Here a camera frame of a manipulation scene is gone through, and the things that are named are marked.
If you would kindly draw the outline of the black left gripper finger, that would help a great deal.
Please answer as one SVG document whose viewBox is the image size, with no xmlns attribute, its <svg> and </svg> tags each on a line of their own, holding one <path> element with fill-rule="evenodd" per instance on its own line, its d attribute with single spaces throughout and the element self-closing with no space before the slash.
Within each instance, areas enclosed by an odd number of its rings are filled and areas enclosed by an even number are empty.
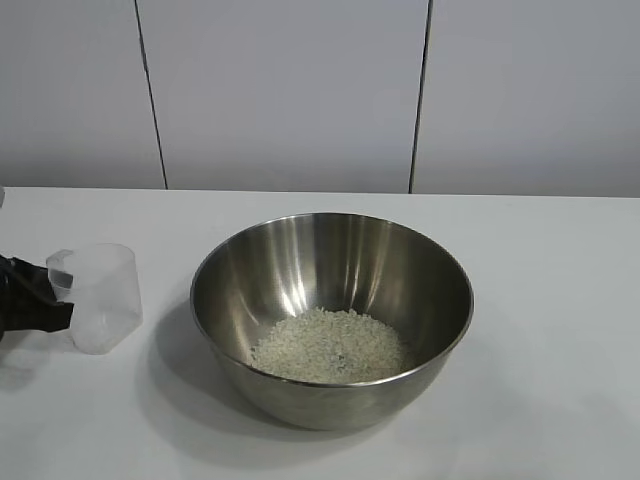
<svg viewBox="0 0 640 480">
<path fill-rule="evenodd" d="M 53 333 L 70 326 L 74 305 L 58 301 L 50 285 L 1 287 L 1 337 L 6 332 Z"/>
<path fill-rule="evenodd" d="M 17 257 L 1 257 L 1 272 L 8 277 L 9 285 L 18 293 L 28 294 L 47 302 L 57 302 L 45 267 L 33 265 Z"/>
</svg>

